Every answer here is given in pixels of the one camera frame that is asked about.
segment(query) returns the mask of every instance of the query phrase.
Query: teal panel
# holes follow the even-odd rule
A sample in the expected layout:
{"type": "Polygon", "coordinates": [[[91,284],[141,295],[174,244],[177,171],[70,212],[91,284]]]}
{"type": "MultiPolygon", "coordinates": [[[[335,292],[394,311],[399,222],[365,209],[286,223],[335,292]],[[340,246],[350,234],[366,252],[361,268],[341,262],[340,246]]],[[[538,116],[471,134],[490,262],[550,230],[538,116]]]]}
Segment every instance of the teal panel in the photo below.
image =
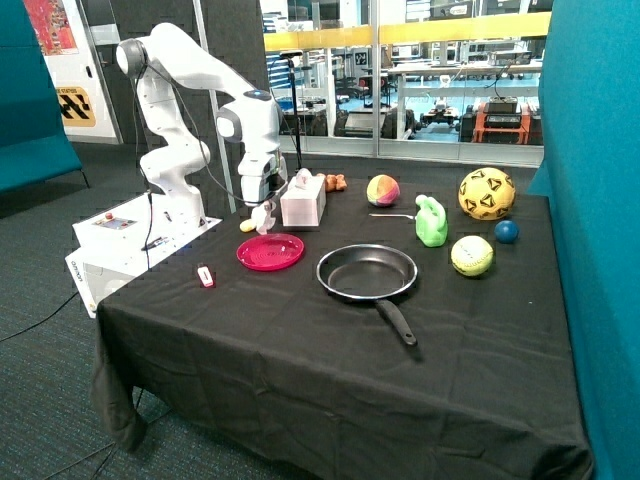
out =
{"type": "Polygon", "coordinates": [[[0,191],[82,168],[22,0],[2,0],[0,66],[0,191]]]}
{"type": "Polygon", "coordinates": [[[53,135],[63,129],[58,97],[40,48],[0,49],[0,147],[53,135]]]}
{"type": "Polygon", "coordinates": [[[555,2],[540,86],[544,168],[530,189],[550,197],[598,479],[640,471],[638,25],[632,4],[555,2]]]}
{"type": "Polygon", "coordinates": [[[82,165],[67,137],[56,134],[0,148],[0,192],[48,180],[82,165]]]}

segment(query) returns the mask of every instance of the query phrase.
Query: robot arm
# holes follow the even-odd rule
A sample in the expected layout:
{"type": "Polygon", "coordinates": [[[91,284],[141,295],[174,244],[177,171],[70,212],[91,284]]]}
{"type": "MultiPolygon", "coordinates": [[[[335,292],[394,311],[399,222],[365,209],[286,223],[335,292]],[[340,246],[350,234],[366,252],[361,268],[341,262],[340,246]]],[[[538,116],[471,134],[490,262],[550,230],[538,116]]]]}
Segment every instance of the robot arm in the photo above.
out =
{"type": "Polygon", "coordinates": [[[187,129],[173,87],[166,81],[198,90],[227,93],[234,101],[220,108],[216,128],[228,142],[242,142],[245,155],[238,166],[242,198],[258,206],[286,183],[280,154],[280,110],[273,97],[256,90],[242,76],[202,50],[185,32],[172,24],[154,27],[147,37],[125,40],[118,46],[120,68],[137,83],[137,94],[149,129],[161,135],[167,146],[141,160],[147,179],[171,197],[177,218],[200,222],[204,209],[200,192],[184,176],[204,168],[210,154],[187,129]]]}

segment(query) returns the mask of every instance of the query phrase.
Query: gray carpet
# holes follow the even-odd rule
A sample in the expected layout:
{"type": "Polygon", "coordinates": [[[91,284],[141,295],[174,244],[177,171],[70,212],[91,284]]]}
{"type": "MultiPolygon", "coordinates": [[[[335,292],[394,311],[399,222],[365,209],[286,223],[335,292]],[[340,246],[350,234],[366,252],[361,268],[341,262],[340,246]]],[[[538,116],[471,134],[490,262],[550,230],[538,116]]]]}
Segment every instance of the gray carpet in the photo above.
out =
{"type": "MultiPolygon", "coordinates": [[[[74,172],[0,195],[0,339],[41,322],[75,293],[64,262],[78,246],[72,224],[144,190],[131,146],[74,147],[91,189],[74,172]]],[[[305,157],[304,166],[345,173],[347,179],[390,173],[400,182],[424,182],[425,190],[457,188],[470,171],[469,166],[348,158],[305,157]]],[[[509,173],[523,192],[535,172],[509,173]]],[[[216,188],[205,180],[201,188],[216,188]]],[[[140,411],[153,423],[143,445],[134,454],[112,448],[89,403],[93,339],[94,321],[76,296],[51,319],[0,343],[0,478],[314,478],[264,460],[219,432],[188,424],[148,392],[140,411]]]]}

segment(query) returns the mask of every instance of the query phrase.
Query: red plate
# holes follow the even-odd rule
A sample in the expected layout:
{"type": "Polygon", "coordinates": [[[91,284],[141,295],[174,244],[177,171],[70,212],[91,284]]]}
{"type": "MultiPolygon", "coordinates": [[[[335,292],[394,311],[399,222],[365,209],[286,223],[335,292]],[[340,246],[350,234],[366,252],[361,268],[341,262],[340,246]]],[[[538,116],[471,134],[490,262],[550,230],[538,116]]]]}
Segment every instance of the red plate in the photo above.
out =
{"type": "Polygon", "coordinates": [[[238,248],[238,260],[251,270],[273,272],[290,267],[302,256],[304,243],[286,233],[269,233],[253,237],[238,248]]]}

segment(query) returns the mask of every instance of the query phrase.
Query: frying pan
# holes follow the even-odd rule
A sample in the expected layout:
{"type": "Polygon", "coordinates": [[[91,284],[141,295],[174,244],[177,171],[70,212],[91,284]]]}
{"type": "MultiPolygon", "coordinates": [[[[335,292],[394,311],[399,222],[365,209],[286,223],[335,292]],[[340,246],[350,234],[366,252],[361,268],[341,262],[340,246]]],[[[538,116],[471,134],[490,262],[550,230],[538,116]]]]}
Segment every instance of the frying pan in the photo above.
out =
{"type": "Polygon", "coordinates": [[[330,293],[373,302],[407,345],[418,343],[398,307],[387,300],[406,291],[418,276],[418,267],[408,255],[384,245],[349,245],[322,257],[316,276],[330,293]]]}

